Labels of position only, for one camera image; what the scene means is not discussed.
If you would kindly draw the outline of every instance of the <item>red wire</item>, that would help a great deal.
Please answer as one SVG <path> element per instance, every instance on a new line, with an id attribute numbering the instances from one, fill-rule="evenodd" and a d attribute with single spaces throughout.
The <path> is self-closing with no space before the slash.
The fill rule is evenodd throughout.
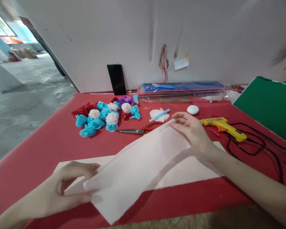
<path id="1" fill-rule="evenodd" d="M 164 70 L 165 78 L 164 78 L 164 82 L 163 83 L 165 84 L 165 83 L 168 83 L 168 73 L 167 73 L 167 71 L 165 69 L 165 48 L 163 48 L 163 63 L 162 63 L 162 59 L 161 58 L 160 58 L 160 61 L 161 61 L 162 69 Z"/>

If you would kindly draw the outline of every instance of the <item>concrete floor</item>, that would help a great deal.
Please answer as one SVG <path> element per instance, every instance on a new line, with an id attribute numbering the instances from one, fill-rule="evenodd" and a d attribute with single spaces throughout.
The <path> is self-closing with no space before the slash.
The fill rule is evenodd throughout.
<path id="1" fill-rule="evenodd" d="M 49 54 L 38 57 L 2 64 L 23 86 L 0 94 L 0 160 L 76 93 Z"/>

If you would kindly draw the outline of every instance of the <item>green board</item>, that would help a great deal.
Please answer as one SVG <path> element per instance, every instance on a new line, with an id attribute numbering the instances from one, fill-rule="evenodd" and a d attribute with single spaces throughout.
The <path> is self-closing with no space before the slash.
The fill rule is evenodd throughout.
<path id="1" fill-rule="evenodd" d="M 233 105 L 286 140 L 286 84 L 258 76 Z"/>

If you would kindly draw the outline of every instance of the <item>smartphone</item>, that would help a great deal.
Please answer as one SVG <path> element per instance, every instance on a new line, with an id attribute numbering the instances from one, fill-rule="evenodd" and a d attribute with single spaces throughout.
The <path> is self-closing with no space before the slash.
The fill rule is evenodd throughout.
<path id="1" fill-rule="evenodd" d="M 114 95 L 126 95 L 122 65 L 107 65 Z"/>

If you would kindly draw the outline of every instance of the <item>yellow glue gun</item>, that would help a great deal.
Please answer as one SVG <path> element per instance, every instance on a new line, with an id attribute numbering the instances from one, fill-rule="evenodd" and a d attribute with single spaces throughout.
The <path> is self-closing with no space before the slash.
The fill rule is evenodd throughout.
<path id="1" fill-rule="evenodd" d="M 223 117 L 201 119 L 200 122 L 203 126 L 216 126 L 218 132 L 227 131 L 238 142 L 243 142 L 247 139 L 247 136 L 244 133 L 227 124 L 228 120 Z"/>

